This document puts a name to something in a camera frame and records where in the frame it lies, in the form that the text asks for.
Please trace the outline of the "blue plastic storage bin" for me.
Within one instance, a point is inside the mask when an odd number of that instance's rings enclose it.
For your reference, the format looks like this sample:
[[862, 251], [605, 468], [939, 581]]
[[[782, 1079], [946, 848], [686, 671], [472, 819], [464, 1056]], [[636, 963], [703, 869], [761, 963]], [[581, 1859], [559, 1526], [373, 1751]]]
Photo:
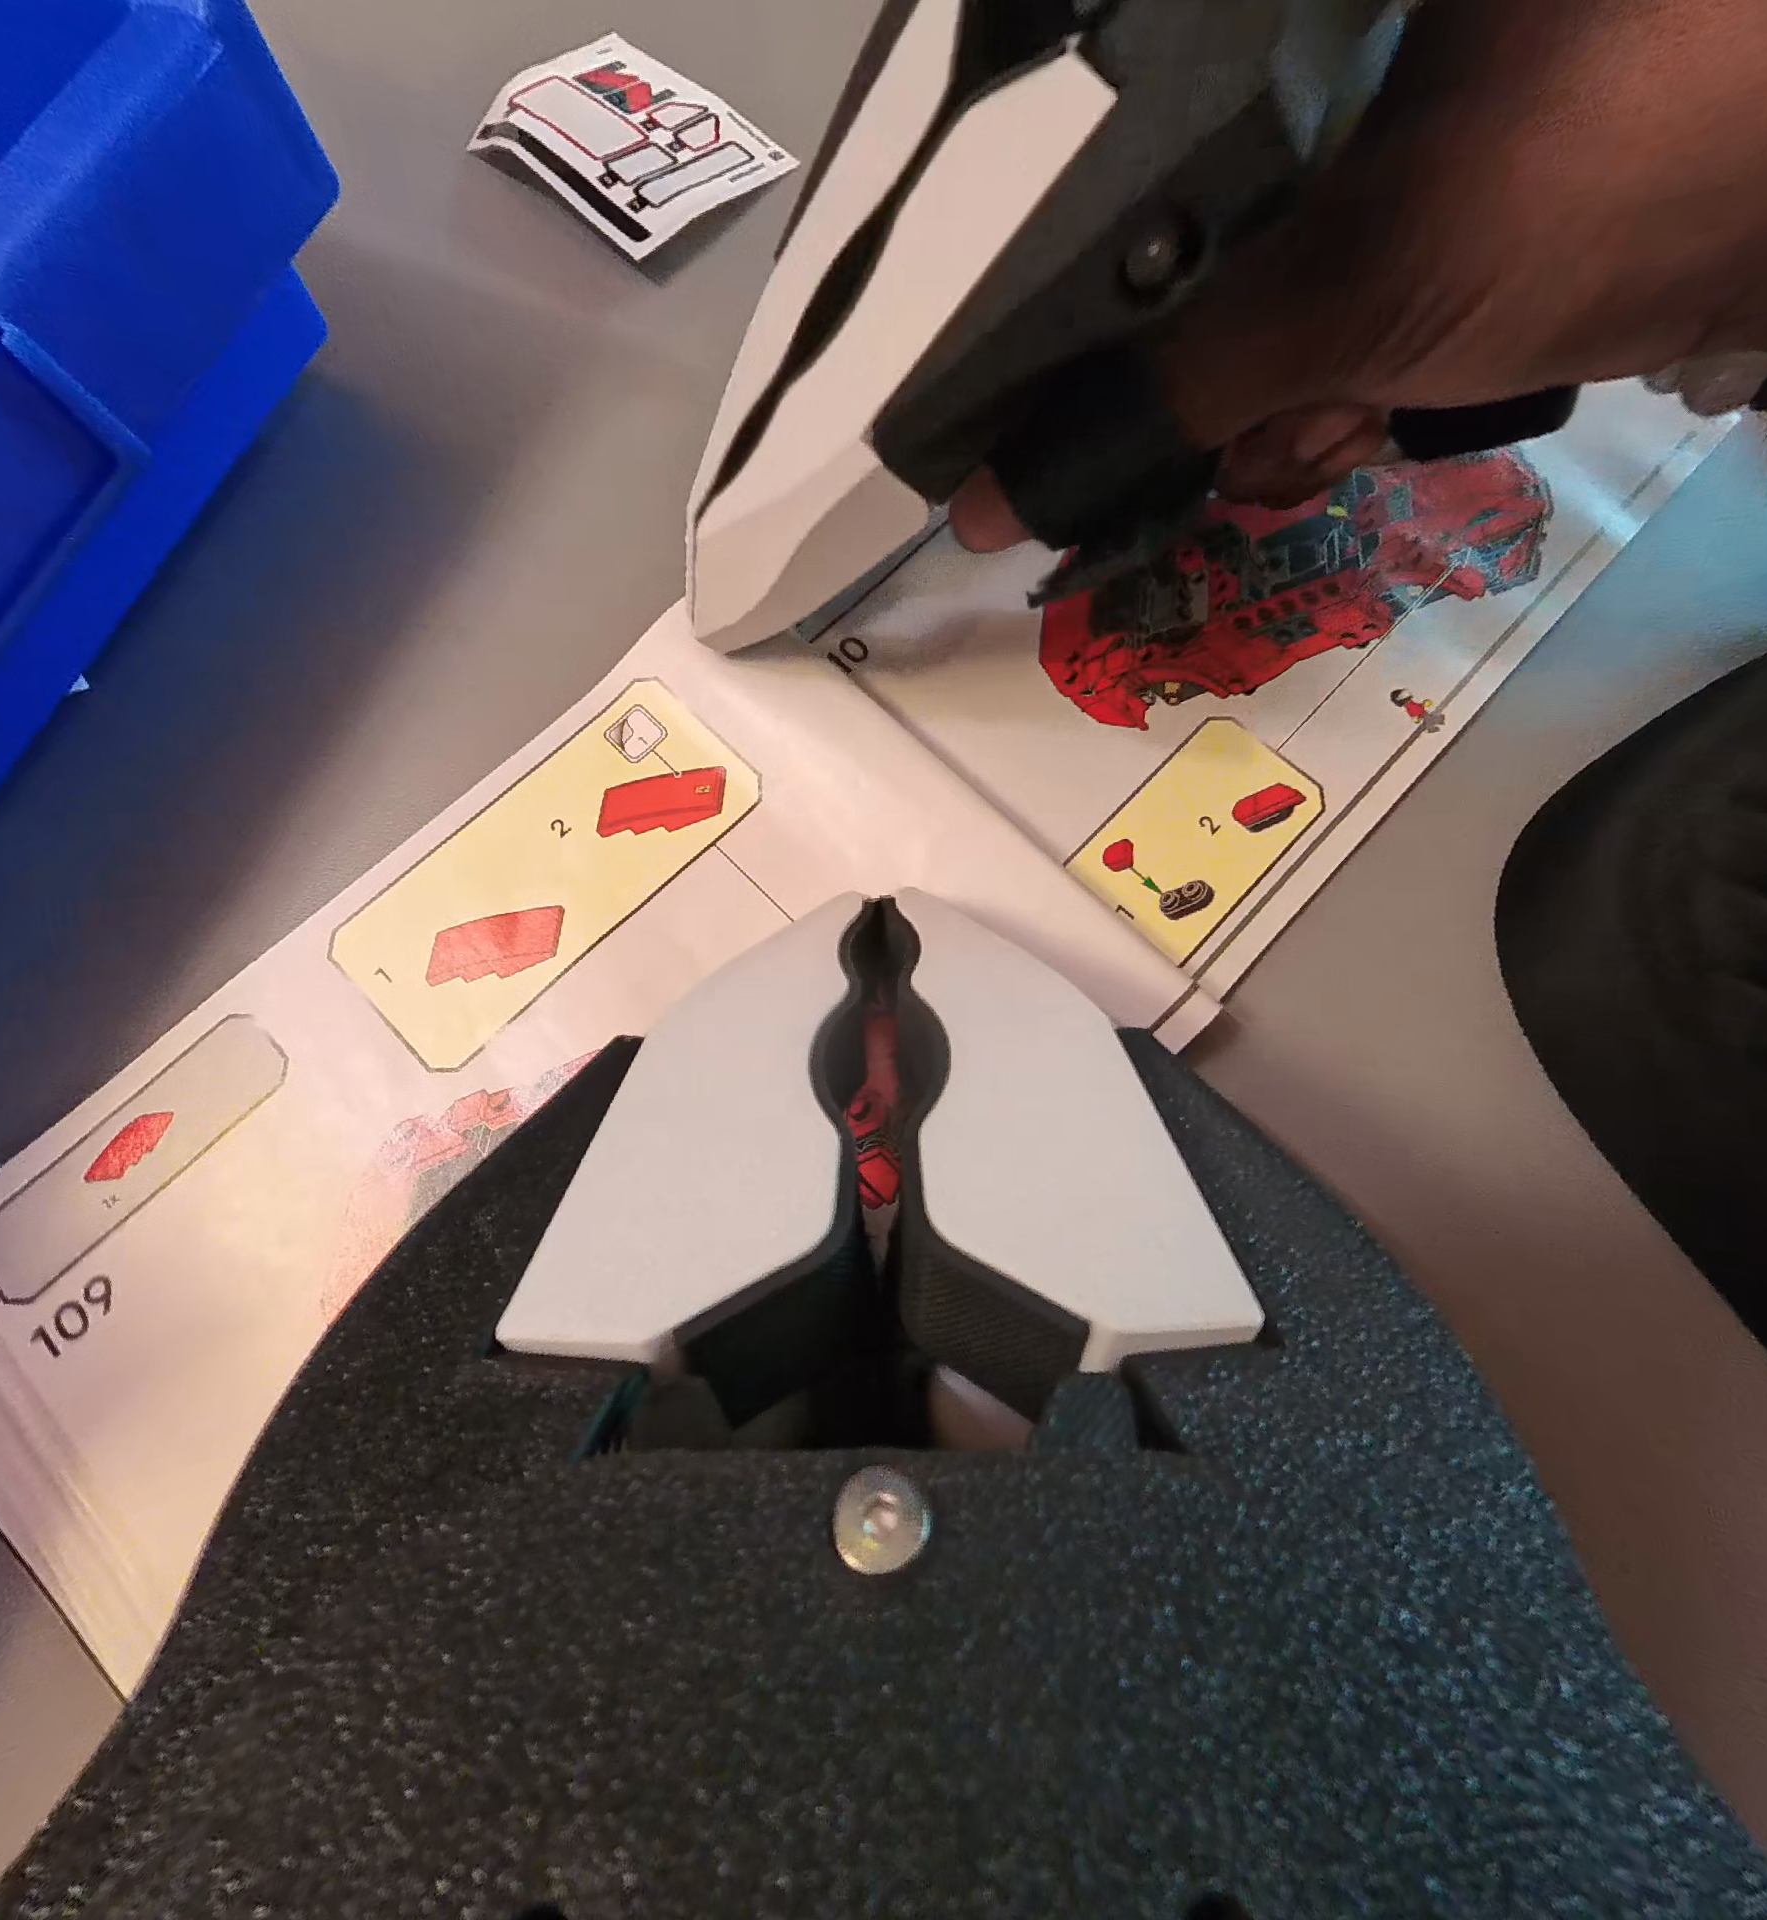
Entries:
[[338, 199], [239, 2], [0, 2], [0, 788], [320, 350]]

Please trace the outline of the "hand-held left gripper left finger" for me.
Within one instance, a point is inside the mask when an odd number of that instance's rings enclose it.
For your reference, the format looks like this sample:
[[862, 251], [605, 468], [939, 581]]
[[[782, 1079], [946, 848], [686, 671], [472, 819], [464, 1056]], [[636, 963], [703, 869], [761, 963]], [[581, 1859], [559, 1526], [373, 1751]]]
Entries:
[[726, 961], [643, 1039], [496, 1341], [512, 1354], [666, 1363], [854, 1240], [855, 1157], [821, 1040], [852, 1006], [835, 896]]

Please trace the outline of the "person's right hand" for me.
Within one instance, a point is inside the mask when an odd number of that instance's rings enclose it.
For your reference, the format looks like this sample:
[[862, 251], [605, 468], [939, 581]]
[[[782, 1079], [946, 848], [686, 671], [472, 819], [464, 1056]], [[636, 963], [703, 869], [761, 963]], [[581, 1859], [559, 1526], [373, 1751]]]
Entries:
[[1285, 505], [1397, 412], [1767, 354], [1767, 2], [1419, 4], [1351, 146], [1172, 326], [1217, 491]]

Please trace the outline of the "lego instruction booklet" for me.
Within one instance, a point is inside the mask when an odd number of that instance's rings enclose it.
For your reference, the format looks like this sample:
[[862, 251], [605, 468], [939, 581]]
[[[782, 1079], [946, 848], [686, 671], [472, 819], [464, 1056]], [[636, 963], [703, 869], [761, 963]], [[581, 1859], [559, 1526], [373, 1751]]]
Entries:
[[0, 1167], [0, 1531], [116, 1693], [248, 1449], [434, 1195], [619, 1034], [920, 892], [1168, 1051], [1730, 433], [1562, 434], [1214, 512], [1139, 614], [937, 530], [726, 662], [683, 608]]

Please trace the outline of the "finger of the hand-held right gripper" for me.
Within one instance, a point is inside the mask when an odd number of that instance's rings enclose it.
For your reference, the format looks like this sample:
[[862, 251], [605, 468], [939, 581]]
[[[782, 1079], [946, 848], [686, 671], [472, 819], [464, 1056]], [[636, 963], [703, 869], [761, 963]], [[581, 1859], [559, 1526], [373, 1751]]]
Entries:
[[697, 521], [688, 623], [700, 643], [738, 654], [776, 638], [925, 530], [930, 505], [876, 452], [876, 419], [1113, 100], [1064, 52], [941, 139], [847, 320]]
[[738, 433], [776, 384], [835, 259], [909, 175], [950, 88], [963, 14], [962, 2], [885, 4], [862, 46], [735, 354], [688, 519], [722, 478]]

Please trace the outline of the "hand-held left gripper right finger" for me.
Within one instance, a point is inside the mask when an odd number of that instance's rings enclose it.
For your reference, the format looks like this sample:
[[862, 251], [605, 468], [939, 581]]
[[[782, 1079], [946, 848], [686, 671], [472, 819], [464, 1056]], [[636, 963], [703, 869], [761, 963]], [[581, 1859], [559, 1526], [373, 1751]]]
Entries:
[[1264, 1313], [1110, 1016], [925, 892], [901, 1066], [906, 1333], [957, 1374], [1113, 1374], [1257, 1341]]

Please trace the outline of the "small red lego piece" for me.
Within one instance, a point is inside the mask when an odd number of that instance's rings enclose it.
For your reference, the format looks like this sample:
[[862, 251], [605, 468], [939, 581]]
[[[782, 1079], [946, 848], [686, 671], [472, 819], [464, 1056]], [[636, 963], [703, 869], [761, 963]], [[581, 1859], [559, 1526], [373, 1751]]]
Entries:
[[895, 1211], [905, 1167], [899, 1023], [879, 1001], [864, 1010], [862, 1079], [847, 1099], [844, 1126], [865, 1223], [879, 1229]]

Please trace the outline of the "lego sticker sheet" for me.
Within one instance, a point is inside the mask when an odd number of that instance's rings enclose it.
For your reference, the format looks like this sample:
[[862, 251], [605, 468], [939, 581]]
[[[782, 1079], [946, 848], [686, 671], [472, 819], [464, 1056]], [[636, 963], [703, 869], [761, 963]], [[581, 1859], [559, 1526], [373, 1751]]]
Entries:
[[636, 264], [798, 169], [712, 88], [614, 33], [512, 76], [466, 150]]

